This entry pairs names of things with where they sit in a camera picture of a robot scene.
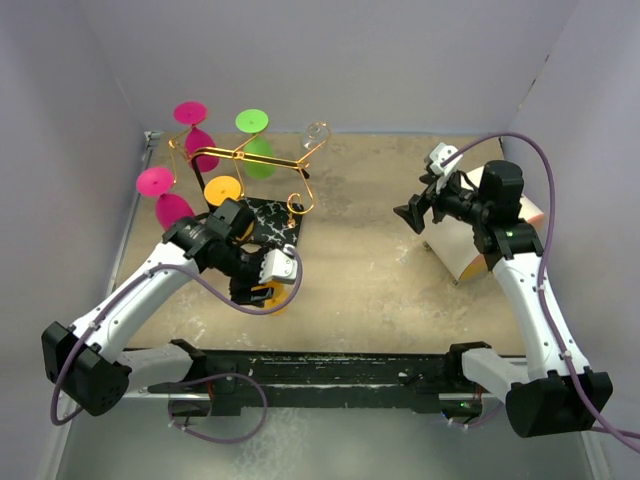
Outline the orange wine glass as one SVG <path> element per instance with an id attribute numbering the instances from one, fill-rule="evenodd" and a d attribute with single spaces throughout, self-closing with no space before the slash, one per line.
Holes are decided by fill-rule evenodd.
<path id="1" fill-rule="evenodd" d="M 258 312 L 264 312 L 266 310 L 277 308 L 276 312 L 272 312 L 272 315 L 281 315 L 286 311 L 286 307 L 283 307 L 283 304 L 287 300 L 289 296 L 289 289 L 286 285 L 276 282 L 270 281 L 264 284 L 268 287 L 273 288 L 273 297 L 266 302 L 264 306 L 252 306 Z"/>
<path id="2" fill-rule="evenodd" d="M 213 217 L 230 227 L 232 237 L 246 243 L 253 233 L 255 215 L 240 201 L 242 187 L 232 176 L 218 176 L 204 188 L 204 198 Z"/>

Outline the gold wine glass rack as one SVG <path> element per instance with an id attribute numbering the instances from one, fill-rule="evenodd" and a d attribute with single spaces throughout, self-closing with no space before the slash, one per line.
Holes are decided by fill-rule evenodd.
<path id="1" fill-rule="evenodd" d="M 205 202 L 204 188 L 210 180 L 218 176 L 235 177 L 242 187 L 240 201 L 247 205 L 256 216 L 255 230 L 249 239 L 255 244 L 273 242 L 283 245 L 298 242 L 302 219 L 315 206 L 314 194 L 309 183 L 310 159 L 328 143 L 331 135 L 322 147 L 316 147 L 308 153 L 302 153 L 295 159 L 281 158 L 274 153 L 271 157 L 245 153 L 243 147 L 254 137 L 257 137 L 257 134 L 246 133 L 243 133 L 246 135 L 246 139 L 233 148 L 221 148 L 215 144 L 213 148 L 204 147 L 196 150 L 186 159 L 170 146 L 170 142 L 180 134 L 168 141 L 171 160 L 176 161 L 181 158 L 192 169 Z M 304 192 L 292 192 L 284 200 L 269 198 L 266 194 L 251 195 L 247 192 L 245 180 L 252 178 L 246 174 L 244 162 L 268 164 L 275 166 L 275 171 L 282 169 L 293 172 L 300 177 Z"/>

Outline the pink wine glass front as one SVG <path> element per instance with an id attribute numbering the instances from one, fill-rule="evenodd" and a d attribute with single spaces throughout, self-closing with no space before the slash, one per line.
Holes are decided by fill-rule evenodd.
<path id="1" fill-rule="evenodd" d="M 174 174 L 167 167 L 150 167 L 136 180 L 138 193 L 155 199 L 156 219 L 165 231 L 178 220 L 195 215 L 183 197 L 171 192 L 173 185 Z"/>

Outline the pink wine glass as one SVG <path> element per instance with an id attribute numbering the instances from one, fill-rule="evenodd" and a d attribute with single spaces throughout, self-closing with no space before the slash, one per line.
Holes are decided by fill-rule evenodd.
<path id="1" fill-rule="evenodd" d="M 188 159 L 196 150 L 204 147 L 215 147 L 213 138 L 199 127 L 208 115 L 208 108 L 197 101 L 186 101 L 175 107 L 174 119 L 186 125 L 187 129 L 170 142 L 174 151 Z"/>
<path id="2" fill-rule="evenodd" d="M 178 220 L 195 215 L 183 197 L 171 192 L 173 185 L 174 174 L 167 167 L 150 167 L 136 180 L 138 193 L 155 199 L 156 219 L 165 231 Z"/>

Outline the green wine glass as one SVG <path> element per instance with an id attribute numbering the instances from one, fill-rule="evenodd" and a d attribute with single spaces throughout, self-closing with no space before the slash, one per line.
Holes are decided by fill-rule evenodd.
<path id="1" fill-rule="evenodd" d="M 243 133 L 251 135 L 257 134 L 257 137 L 254 137 L 243 147 L 245 153 L 268 157 L 273 155 L 271 144 L 261 136 L 261 133 L 269 125 L 269 117 L 264 111 L 259 109 L 246 109 L 237 115 L 235 124 Z M 256 180 L 270 177 L 276 169 L 276 167 L 272 165 L 254 162 L 244 162 L 244 167 L 246 174 Z"/>

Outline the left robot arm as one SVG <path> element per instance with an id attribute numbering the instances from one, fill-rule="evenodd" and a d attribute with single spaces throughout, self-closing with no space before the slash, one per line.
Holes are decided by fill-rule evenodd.
<path id="1" fill-rule="evenodd" d="M 176 221 L 143 264 L 105 300 L 65 327 L 52 323 L 42 334 L 47 378 L 54 385 L 50 414 L 66 394 L 79 410 L 100 416 L 129 391 L 175 384 L 184 392 L 202 387 L 206 357 L 182 340 L 137 351 L 126 349 L 147 320 L 179 289 L 195 281 L 232 308 L 267 315 L 271 283 L 300 289 L 303 264 L 294 246 L 248 252 L 255 216 L 226 199 L 212 212 Z"/>

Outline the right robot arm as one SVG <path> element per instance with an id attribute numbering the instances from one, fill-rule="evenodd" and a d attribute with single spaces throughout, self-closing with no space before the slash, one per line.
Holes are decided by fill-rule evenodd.
<path id="1" fill-rule="evenodd" d="M 590 429 L 612 382 L 591 369 L 561 317 L 537 231 L 520 216 L 521 169 L 490 161 L 472 188 L 464 187 L 468 177 L 456 168 L 430 160 L 425 170 L 425 190 L 395 213 L 416 233 L 424 230 L 427 213 L 436 223 L 450 216 L 471 226 L 476 249 L 509 300 L 526 354 L 525 366 L 518 367 L 486 343 L 454 344 L 446 354 L 446 383 L 456 391 L 477 384 L 493 394 L 522 438 Z"/>

